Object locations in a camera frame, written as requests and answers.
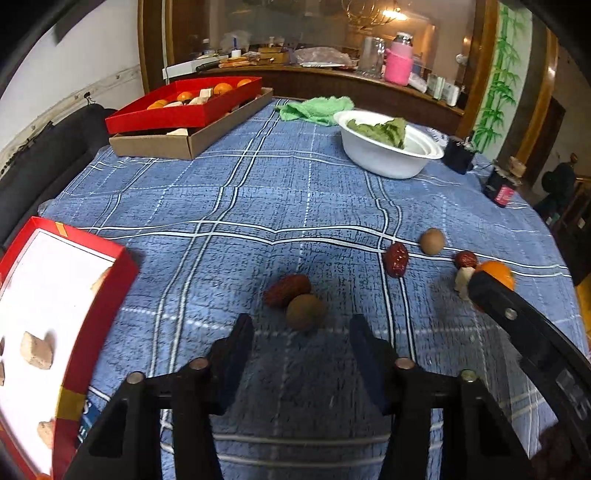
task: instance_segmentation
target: small jar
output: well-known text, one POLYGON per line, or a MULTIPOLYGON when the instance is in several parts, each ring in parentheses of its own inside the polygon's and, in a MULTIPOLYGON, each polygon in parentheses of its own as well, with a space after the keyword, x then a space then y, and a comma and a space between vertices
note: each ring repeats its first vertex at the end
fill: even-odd
POLYGON ((511 157, 509 170, 495 166, 484 186, 484 195, 499 207, 505 208, 521 185, 521 177, 524 173, 525 165, 515 157, 511 157))

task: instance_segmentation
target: chandelier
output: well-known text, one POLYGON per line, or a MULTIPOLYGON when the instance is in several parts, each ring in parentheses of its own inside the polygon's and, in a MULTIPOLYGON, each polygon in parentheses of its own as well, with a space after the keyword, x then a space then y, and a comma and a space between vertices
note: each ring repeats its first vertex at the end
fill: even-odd
POLYGON ((395 20, 391 14, 396 0, 341 0, 349 23, 360 29, 385 25, 395 20))

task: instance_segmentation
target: wooden floor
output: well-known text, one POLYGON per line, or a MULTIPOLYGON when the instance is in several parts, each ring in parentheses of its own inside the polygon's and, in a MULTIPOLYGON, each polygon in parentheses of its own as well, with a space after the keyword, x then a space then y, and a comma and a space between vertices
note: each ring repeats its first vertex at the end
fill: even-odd
POLYGON ((587 332, 587 341, 591 348, 591 275, 588 275, 578 287, 577 297, 579 297, 579 306, 581 307, 581 317, 587 332))

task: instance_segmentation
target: green bamboo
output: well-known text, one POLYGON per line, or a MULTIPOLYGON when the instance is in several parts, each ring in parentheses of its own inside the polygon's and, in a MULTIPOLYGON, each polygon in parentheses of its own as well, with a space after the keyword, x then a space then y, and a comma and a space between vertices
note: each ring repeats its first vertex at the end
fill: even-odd
MULTIPOLYGON (((511 16, 509 14, 509 10, 507 9, 506 15, 504 15, 504 17, 503 17, 503 21, 504 22, 506 21, 506 23, 507 23, 507 25, 506 25, 507 30, 509 29, 509 25, 508 24, 511 24, 512 23, 511 20, 512 19, 511 19, 511 16)), ((504 61, 505 61, 505 56, 503 55, 503 59, 501 60, 501 65, 499 66, 499 68, 501 70, 504 67, 504 65, 503 65, 504 61)), ((496 81, 497 82, 497 85, 499 85, 498 82, 501 82, 501 83, 504 84, 504 82, 501 80, 500 76, 501 75, 499 74, 498 80, 496 81)), ((495 94, 498 95, 498 99, 496 101, 496 109, 495 110, 497 112, 501 113, 502 112, 502 107, 503 107, 503 101, 502 101, 503 100, 503 94, 502 94, 502 92, 498 88, 497 88, 497 91, 495 92, 495 94)), ((493 119, 492 124, 491 124, 491 128, 494 128, 497 123, 499 123, 499 122, 495 122, 495 119, 493 119)), ((501 124, 501 126, 504 126, 504 120, 502 118, 500 119, 500 124, 501 124)), ((492 142, 492 137, 489 135, 489 136, 486 137, 484 148, 488 147, 488 145, 490 145, 491 142, 492 142)))
POLYGON ((508 23, 509 23, 509 9, 506 5, 502 5, 500 7, 501 11, 499 13, 499 16, 502 17, 502 24, 501 24, 501 32, 499 33, 499 37, 497 38, 496 41, 496 60, 495 60, 495 65, 494 65, 494 74, 492 76, 492 81, 491 81, 491 86, 486 94, 486 103, 485 106, 482 110, 483 115, 480 119, 480 123, 477 126, 477 131, 479 131, 480 135, 477 136, 477 134, 475 134, 474 137, 474 142, 476 144, 476 148, 478 148, 478 150, 480 152, 483 152, 484 149, 489 145, 491 139, 494 137, 494 135, 491 135, 491 133, 495 133, 492 130, 493 125, 491 125, 489 127, 488 125, 488 120, 489 120, 489 116, 485 115, 485 112, 490 112, 492 110, 492 105, 495 101, 495 97, 496 97, 496 91, 494 86, 496 85, 496 83, 499 80, 499 75, 500 75, 500 70, 502 70, 503 68, 503 62, 504 62, 504 51, 503 49, 499 48, 499 41, 500 40, 504 40, 506 41, 507 39, 507 29, 508 29, 508 23))
MULTIPOLYGON (((507 19, 508 19, 508 22, 510 23, 510 25, 512 27, 512 29, 511 29, 512 30, 512 42, 514 43, 515 40, 517 39, 517 30, 519 28, 518 25, 522 25, 522 24, 518 22, 518 20, 517 20, 517 14, 515 14, 515 17, 514 18, 512 18, 508 14, 507 15, 507 19)), ((515 50, 515 47, 511 43, 508 43, 508 44, 511 46, 511 49, 512 49, 512 52, 511 53, 513 55, 510 56, 510 57, 508 57, 507 59, 504 59, 504 60, 507 60, 507 63, 508 64, 507 65, 504 65, 504 69, 503 69, 503 67, 501 67, 501 69, 506 70, 506 71, 509 71, 509 68, 511 68, 511 66, 513 66, 514 63, 516 63, 516 62, 517 63, 520 63, 521 62, 521 59, 519 58, 519 55, 518 55, 517 51, 515 50)), ((511 92, 510 98, 512 100, 512 105, 514 105, 515 104, 515 99, 513 98, 513 95, 514 95, 513 90, 504 82, 504 80, 499 79, 499 82, 501 82, 502 85, 503 85, 503 87, 505 87, 504 90, 509 90, 511 92)), ((498 95, 498 100, 497 100, 497 104, 496 104, 496 111, 497 112, 502 112, 503 107, 508 102, 508 98, 507 98, 508 95, 507 95, 506 91, 504 92, 502 89, 499 89, 497 91, 497 93, 499 95, 498 95)), ((501 123, 502 126, 504 126, 504 120, 503 119, 500 119, 500 123, 501 123)), ((493 120, 493 123, 492 123, 491 127, 493 128, 494 126, 495 126, 495 121, 493 120)), ((486 142, 485 141, 484 148, 486 148, 489 144, 490 144, 490 142, 486 142)))

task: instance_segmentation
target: person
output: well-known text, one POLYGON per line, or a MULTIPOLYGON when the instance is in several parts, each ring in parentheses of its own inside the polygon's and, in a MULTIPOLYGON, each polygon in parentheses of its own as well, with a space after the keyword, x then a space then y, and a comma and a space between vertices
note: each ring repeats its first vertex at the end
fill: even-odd
POLYGON ((578 161, 577 155, 571 153, 570 162, 560 163, 542 176, 542 188, 548 195, 534 206, 534 210, 544 221, 556 213, 561 214, 568 206, 577 180, 574 166, 578 161))

